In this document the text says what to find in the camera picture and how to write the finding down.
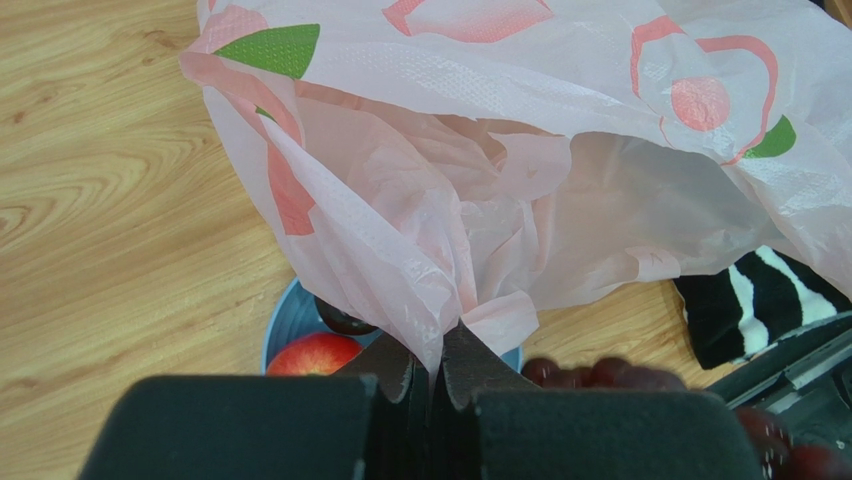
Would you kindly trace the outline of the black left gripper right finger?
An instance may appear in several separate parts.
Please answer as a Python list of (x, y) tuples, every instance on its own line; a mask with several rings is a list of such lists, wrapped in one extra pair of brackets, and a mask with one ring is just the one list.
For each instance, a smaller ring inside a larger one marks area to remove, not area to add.
[(694, 391), (542, 389), (466, 326), (444, 336), (436, 479), (758, 479), (735, 415)]

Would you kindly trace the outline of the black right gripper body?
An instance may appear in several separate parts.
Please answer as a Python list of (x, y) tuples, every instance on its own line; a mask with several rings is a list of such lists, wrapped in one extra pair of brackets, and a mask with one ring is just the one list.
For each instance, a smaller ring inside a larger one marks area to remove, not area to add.
[(851, 317), (776, 344), (722, 379), (730, 408), (780, 417), (800, 443), (851, 451)]

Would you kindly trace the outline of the pink peach-print plastic bag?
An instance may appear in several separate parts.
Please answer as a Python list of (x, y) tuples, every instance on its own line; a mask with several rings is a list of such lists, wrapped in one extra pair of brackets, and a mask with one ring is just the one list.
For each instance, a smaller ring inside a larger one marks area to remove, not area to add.
[(464, 323), (770, 246), (851, 289), (851, 32), (808, 1), (202, 1), (179, 58), (302, 286)]

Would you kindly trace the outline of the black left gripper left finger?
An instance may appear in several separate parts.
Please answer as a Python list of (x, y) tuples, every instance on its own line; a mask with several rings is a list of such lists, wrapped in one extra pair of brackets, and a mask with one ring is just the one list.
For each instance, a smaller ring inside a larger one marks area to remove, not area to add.
[(428, 374), (381, 335), (328, 376), (155, 376), (102, 427), (84, 479), (414, 479)]

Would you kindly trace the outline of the dark red grape bunch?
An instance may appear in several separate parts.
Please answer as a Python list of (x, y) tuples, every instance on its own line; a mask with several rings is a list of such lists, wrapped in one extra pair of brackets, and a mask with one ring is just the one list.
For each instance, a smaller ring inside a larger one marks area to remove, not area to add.
[(548, 358), (522, 375), (542, 388), (532, 458), (548, 479), (848, 479), (836, 450), (800, 443), (776, 416), (729, 410), (675, 374), (622, 358), (561, 368)]

